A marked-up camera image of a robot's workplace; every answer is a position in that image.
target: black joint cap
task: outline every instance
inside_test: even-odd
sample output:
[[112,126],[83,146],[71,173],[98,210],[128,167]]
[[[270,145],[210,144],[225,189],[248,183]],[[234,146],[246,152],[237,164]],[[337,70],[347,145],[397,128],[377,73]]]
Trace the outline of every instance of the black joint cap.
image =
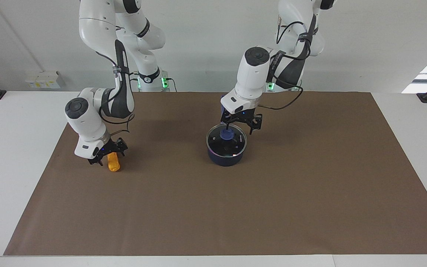
[[334,5],[334,1],[335,0],[322,0],[321,9],[322,10],[328,10],[328,9],[332,8],[332,6]]
[[80,118],[88,110],[88,101],[85,98],[73,98],[66,105],[66,114],[72,120]]
[[252,47],[245,52],[246,62],[250,66],[259,66],[269,62],[269,53],[261,47]]

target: white wall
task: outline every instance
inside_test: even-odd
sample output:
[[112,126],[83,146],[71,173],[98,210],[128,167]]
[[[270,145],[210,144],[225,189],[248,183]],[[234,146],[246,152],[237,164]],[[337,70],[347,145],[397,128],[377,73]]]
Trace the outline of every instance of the white wall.
[[[144,0],[149,20],[166,32],[155,51],[180,90],[228,91],[244,51],[273,46],[278,1]],[[25,72],[60,71],[65,90],[112,86],[110,65],[78,36],[76,0],[0,0],[0,87],[25,90]],[[401,92],[427,65],[427,1],[340,0],[323,12],[327,46],[307,61],[307,90]]]

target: table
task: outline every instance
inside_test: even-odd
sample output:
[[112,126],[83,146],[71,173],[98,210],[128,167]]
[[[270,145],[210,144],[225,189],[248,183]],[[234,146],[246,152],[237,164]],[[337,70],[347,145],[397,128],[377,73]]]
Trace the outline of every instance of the table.
[[[0,101],[0,266],[427,265],[427,255],[1,257],[66,125],[63,107],[76,95],[74,92],[8,92]],[[427,105],[414,95],[374,93],[373,97],[427,189]]]

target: white robotic arm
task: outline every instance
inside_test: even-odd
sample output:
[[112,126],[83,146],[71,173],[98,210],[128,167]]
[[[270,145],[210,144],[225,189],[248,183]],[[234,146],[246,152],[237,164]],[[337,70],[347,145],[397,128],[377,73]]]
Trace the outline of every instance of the white robotic arm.
[[280,50],[262,47],[247,50],[238,69],[235,88],[221,99],[225,108],[223,123],[243,122],[251,130],[261,129],[262,115],[255,115],[254,110],[266,83],[286,90],[298,85],[305,60],[324,49],[324,39],[317,26],[319,12],[330,9],[333,4],[334,0],[280,0],[277,37]]
[[[107,121],[103,115],[128,119],[126,122],[134,118],[125,47],[135,59],[139,77],[146,81],[146,86],[163,88],[161,70],[149,50],[162,48],[166,38],[161,29],[150,24],[140,7],[140,0],[80,2],[80,37],[88,47],[112,63],[115,78],[115,88],[85,88],[66,105],[67,121],[79,134],[75,154],[88,159],[90,164],[101,164],[103,156],[123,153],[127,149],[121,138],[116,143],[111,140],[103,123]],[[116,25],[116,18],[123,27]]]

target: orange object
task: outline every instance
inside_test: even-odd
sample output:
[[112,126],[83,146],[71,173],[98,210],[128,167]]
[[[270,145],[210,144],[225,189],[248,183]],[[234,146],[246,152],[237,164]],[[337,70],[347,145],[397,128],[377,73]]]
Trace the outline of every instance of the orange object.
[[118,154],[116,152],[108,154],[108,169],[110,169],[110,171],[116,172],[119,171],[120,168],[121,166],[120,162],[118,161]]

